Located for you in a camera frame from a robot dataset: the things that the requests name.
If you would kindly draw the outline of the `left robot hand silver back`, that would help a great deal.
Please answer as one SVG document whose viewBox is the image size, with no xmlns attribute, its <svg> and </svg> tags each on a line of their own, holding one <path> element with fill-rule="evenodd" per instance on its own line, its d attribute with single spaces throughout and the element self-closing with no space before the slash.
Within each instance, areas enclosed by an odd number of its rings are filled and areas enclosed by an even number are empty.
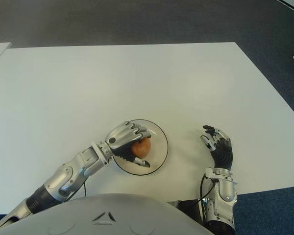
<svg viewBox="0 0 294 235">
<path fill-rule="evenodd" d="M 150 138 L 150 132 L 140 124 L 125 121 L 112 129 L 106 136 L 105 142 L 114 156 L 142 167 L 150 168 L 150 163 L 135 155 L 131 147 L 144 138 Z"/>
</svg>

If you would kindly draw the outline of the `right robot hand black palm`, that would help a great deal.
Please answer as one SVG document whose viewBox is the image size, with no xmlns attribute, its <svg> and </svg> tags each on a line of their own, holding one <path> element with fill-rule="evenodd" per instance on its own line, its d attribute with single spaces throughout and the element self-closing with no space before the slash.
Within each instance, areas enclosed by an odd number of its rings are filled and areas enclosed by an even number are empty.
<svg viewBox="0 0 294 235">
<path fill-rule="evenodd" d="M 233 150 L 230 137 L 222 130 L 204 125 L 203 129 L 206 135 L 201 135 L 200 139 L 208 148 L 213 160 L 214 168 L 223 168 L 231 170 L 233 164 Z"/>
</svg>

